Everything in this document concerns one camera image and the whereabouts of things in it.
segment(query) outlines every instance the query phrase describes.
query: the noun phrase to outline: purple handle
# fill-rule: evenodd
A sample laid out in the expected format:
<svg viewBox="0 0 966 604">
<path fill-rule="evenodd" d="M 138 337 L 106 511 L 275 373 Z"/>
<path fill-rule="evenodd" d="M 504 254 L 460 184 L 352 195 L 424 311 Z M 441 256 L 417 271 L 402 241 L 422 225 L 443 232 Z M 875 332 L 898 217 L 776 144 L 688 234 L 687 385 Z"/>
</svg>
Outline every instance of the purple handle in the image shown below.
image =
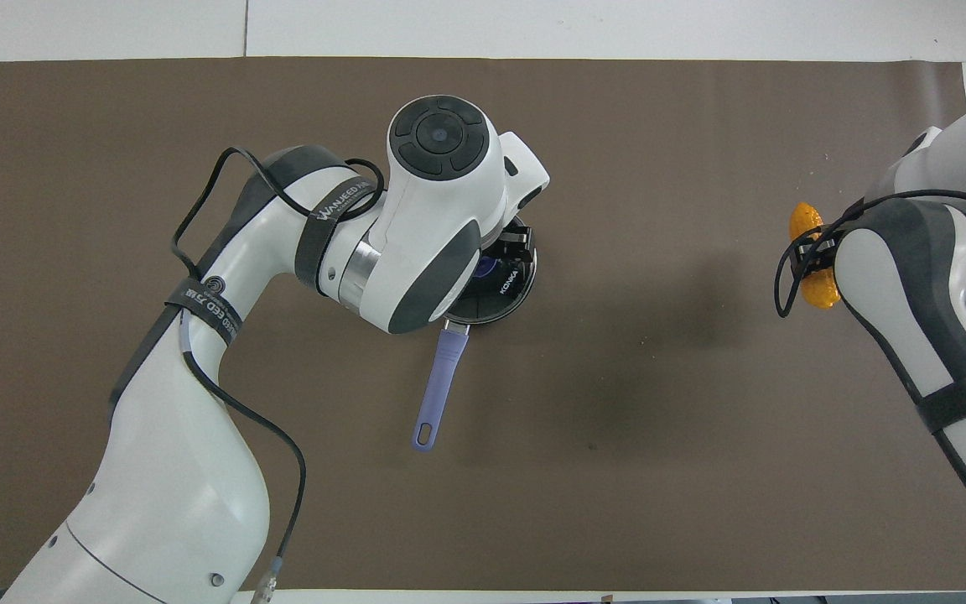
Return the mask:
<svg viewBox="0 0 966 604">
<path fill-rule="evenodd" d="M 419 416 L 413 430 L 413 448 L 417 451 L 430 451 L 434 447 L 434 437 L 438 435 L 438 425 L 442 422 L 442 410 L 453 383 L 453 372 L 457 371 L 460 353 L 468 344 L 467 333 L 457 333 L 443 329 L 438 334 L 438 349 L 434 351 L 434 365 L 427 378 L 427 389 L 423 393 L 423 404 L 419 405 Z"/>
</svg>

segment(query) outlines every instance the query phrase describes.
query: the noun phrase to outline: circular button panel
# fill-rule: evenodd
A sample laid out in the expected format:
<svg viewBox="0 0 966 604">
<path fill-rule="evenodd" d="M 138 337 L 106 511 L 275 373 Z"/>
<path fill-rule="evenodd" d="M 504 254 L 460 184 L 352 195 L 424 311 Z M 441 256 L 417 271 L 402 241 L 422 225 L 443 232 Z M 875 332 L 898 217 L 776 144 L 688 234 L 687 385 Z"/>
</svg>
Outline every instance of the circular button panel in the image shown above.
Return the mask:
<svg viewBox="0 0 966 604">
<path fill-rule="evenodd" d="M 478 108 L 456 96 L 425 96 L 394 116 L 390 148 L 426 180 L 453 180 L 480 164 L 490 133 Z"/>
</svg>

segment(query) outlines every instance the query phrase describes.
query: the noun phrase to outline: orange object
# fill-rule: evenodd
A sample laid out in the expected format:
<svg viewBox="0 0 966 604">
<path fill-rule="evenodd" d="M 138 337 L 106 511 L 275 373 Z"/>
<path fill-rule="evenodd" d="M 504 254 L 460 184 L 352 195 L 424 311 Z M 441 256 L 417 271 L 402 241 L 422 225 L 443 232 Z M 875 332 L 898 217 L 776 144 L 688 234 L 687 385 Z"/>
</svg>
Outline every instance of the orange object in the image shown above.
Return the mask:
<svg viewBox="0 0 966 604">
<path fill-rule="evenodd" d="M 822 225 L 822 217 L 815 207 L 808 203 L 797 203 L 789 216 L 789 238 L 800 237 L 809 229 Z M 818 238 L 818 234 L 813 234 L 813 238 Z M 804 299 L 811 306 L 819 309 L 829 309 L 836 305 L 840 299 L 840 291 L 837 290 L 837 280 L 833 276 L 833 267 L 825 268 L 805 276 L 800 282 L 800 292 Z"/>
</svg>

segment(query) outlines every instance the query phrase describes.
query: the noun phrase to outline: white robotic arm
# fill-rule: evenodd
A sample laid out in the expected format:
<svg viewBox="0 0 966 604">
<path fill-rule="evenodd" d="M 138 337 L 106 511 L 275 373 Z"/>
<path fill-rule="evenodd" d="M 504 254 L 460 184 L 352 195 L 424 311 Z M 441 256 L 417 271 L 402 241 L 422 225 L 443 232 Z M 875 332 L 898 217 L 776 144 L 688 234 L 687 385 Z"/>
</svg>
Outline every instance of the white robotic arm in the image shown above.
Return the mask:
<svg viewBox="0 0 966 604">
<path fill-rule="evenodd" d="M 966 115 L 917 138 L 870 189 L 875 201 L 819 229 L 821 242 L 805 237 L 794 264 L 832 264 L 840 298 L 966 486 L 966 199 L 954 194 L 966 196 Z"/>
<path fill-rule="evenodd" d="M 520 138 L 498 137 L 478 107 L 453 96 L 407 104 L 388 140 L 386 194 L 381 176 L 364 179 L 329 150 L 285 149 L 249 179 L 200 262 L 183 256 L 190 279 L 171 294 L 112 394 L 95 479 L 1 601 L 234 596 L 267 538 L 269 511 L 217 376 L 269 280 L 295 273 L 384 331 L 418 329 L 456 299 L 487 238 L 548 184 Z M 265 180 L 284 191 L 275 194 Z M 258 600 L 271 596 L 279 565 Z"/>
</svg>

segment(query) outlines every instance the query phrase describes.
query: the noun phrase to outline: black cable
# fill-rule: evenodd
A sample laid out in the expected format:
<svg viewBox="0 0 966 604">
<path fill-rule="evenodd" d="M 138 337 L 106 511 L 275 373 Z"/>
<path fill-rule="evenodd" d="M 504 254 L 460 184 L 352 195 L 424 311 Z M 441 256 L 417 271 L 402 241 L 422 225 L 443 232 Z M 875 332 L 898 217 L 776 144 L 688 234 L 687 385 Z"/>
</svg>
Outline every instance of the black cable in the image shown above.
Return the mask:
<svg viewBox="0 0 966 604">
<path fill-rule="evenodd" d="M 283 429 L 279 428 L 275 422 L 272 422 L 271 420 L 254 412 L 254 410 L 249 409 L 248 405 L 238 401 L 237 398 L 233 398 L 229 393 L 226 392 L 226 390 L 223 390 L 222 387 L 219 387 L 218 383 L 212 382 L 211 378 L 207 377 L 207 374 L 204 373 L 204 370 L 202 367 L 200 367 L 200 364 L 196 362 L 196 358 L 192 355 L 192 351 L 183 351 L 181 352 L 181 356 L 184 357 L 184 364 L 189 366 L 189 371 L 192 372 L 193 378 L 196 378 L 196 381 L 202 383 L 203 387 L 207 389 L 208 393 L 214 394 L 216 397 L 221 398 L 221 400 L 225 401 L 227 405 L 231 406 L 231 408 L 236 409 L 237 413 L 244 415 L 248 419 L 257 422 L 257 424 L 275 433 L 279 439 L 283 440 L 283 442 L 288 445 L 288 448 L 293 450 L 293 456 L 296 456 L 296 463 L 298 463 L 298 467 L 300 469 L 300 477 L 298 479 L 298 485 L 296 485 L 296 502 L 293 504 L 293 512 L 290 513 L 290 517 L 288 517 L 288 523 L 285 524 L 285 532 L 283 533 L 283 540 L 281 540 L 281 543 L 278 546 L 277 555 L 279 558 L 284 558 L 285 546 L 288 545 L 288 539 L 290 539 L 290 536 L 293 534 L 293 527 L 296 525 L 296 518 L 298 518 L 300 514 L 300 504 L 302 504 L 304 501 L 304 484 L 308 477 L 308 469 L 304 461 L 304 453 L 300 450 L 300 447 L 296 446 L 296 443 L 293 442 L 292 437 L 287 435 Z"/>
<path fill-rule="evenodd" d="M 808 229 L 800 237 L 794 238 L 791 243 L 785 248 L 785 252 L 782 253 L 782 259 L 778 260 L 777 272 L 774 273 L 774 310 L 777 310 L 779 317 L 787 317 L 792 310 L 793 302 L 797 297 L 797 291 L 800 290 L 800 282 L 808 276 L 808 270 L 812 267 L 812 264 L 818 260 L 819 246 L 822 243 L 829 240 L 829 237 L 837 231 L 844 223 L 848 221 L 853 221 L 855 218 L 860 217 L 864 211 L 870 210 L 871 207 L 878 206 L 878 204 L 888 201 L 890 199 L 908 199 L 913 198 L 913 196 L 947 196 L 952 199 L 961 199 L 966 201 L 965 191 L 954 191 L 950 189 L 919 189 L 914 191 L 901 191 L 895 194 L 883 195 L 878 199 L 871 200 L 864 203 L 863 200 L 856 201 L 852 206 L 848 206 L 847 210 L 837 218 L 832 225 L 826 226 L 823 229 L 821 226 L 816 226 L 813 229 Z M 789 289 L 788 298 L 786 298 L 785 305 L 782 306 L 781 299 L 781 289 L 782 289 L 782 271 L 785 270 L 785 262 L 788 260 L 789 253 L 792 253 L 793 249 L 797 247 L 798 244 L 809 234 L 820 233 L 817 240 L 813 241 L 812 246 L 808 249 L 808 253 L 804 256 L 804 261 L 800 263 L 800 267 L 793 275 L 792 287 Z"/>
<path fill-rule="evenodd" d="M 189 258 L 188 253 L 185 253 L 183 249 L 180 248 L 179 242 L 181 241 L 181 237 L 184 236 L 184 231 L 187 230 L 190 223 L 192 223 L 192 219 L 196 218 L 196 214 L 200 213 L 200 208 L 203 207 L 204 203 L 207 202 L 207 198 L 211 195 L 211 191 L 215 189 L 215 183 L 218 183 L 219 176 L 222 175 L 222 169 L 223 167 L 226 167 L 226 161 L 230 159 L 231 156 L 234 156 L 234 154 L 239 154 L 239 156 L 242 156 L 245 158 L 245 160 L 248 160 L 248 163 L 252 165 L 253 171 L 256 172 L 258 177 L 260 177 L 260 180 L 263 180 L 263 184 L 271 189 L 275 195 L 278 195 L 278 198 L 283 200 L 287 206 L 292 207 L 293 210 L 306 217 L 311 216 L 311 211 L 308 210 L 307 207 L 301 206 L 295 201 L 295 199 L 292 198 L 292 196 L 288 195 L 287 192 L 285 192 L 285 189 L 276 182 L 275 177 L 271 175 L 271 172 L 268 172 L 267 169 L 263 167 L 262 162 L 260 162 L 260 160 L 254 156 L 254 154 L 250 153 L 248 149 L 233 146 L 233 148 L 223 150 L 223 152 L 219 154 L 218 160 L 215 161 L 215 168 L 211 170 L 211 175 L 207 177 L 207 184 L 204 185 L 203 192 L 200 192 L 199 198 L 196 198 L 196 202 L 193 202 L 192 207 L 189 209 L 189 213 L 184 215 L 183 221 L 181 221 L 180 225 L 177 226 L 177 230 L 174 231 L 174 236 L 171 237 L 171 240 L 169 240 L 169 251 L 173 252 L 174 256 L 176 256 L 177 259 L 184 264 L 184 267 L 189 271 L 189 276 L 196 280 L 200 280 L 200 276 L 202 276 L 200 275 L 200 269 L 196 267 L 196 264 L 193 263 L 191 258 Z M 382 192 L 384 189 L 386 189 L 386 179 L 384 179 L 382 171 L 379 169 L 378 165 L 372 164 L 371 161 L 360 158 L 349 159 L 346 160 L 345 163 L 348 165 L 364 165 L 365 168 L 370 169 L 375 175 L 378 185 L 375 192 L 371 194 L 371 198 L 369 198 L 363 206 L 357 207 L 356 210 L 346 211 L 345 214 L 342 214 L 341 218 L 338 219 L 338 222 L 351 221 L 351 219 L 357 218 L 358 216 L 361 216 L 361 214 L 364 214 L 365 211 L 370 210 L 379 201 L 379 196 L 382 195 Z"/>
<path fill-rule="evenodd" d="M 372 192 L 371 198 L 368 198 L 363 206 L 357 207 L 355 210 L 346 211 L 345 214 L 341 215 L 341 218 L 338 218 L 338 222 L 352 221 L 353 218 L 361 216 L 365 213 L 365 211 L 375 207 L 375 204 L 378 203 L 380 196 L 382 196 L 382 192 L 387 188 L 387 179 L 382 175 L 382 169 L 379 169 L 378 165 L 372 164 L 371 161 L 360 159 L 359 157 L 347 159 L 345 163 L 348 165 L 363 165 L 364 168 L 370 169 L 375 175 L 376 188 L 375 192 Z"/>
</svg>

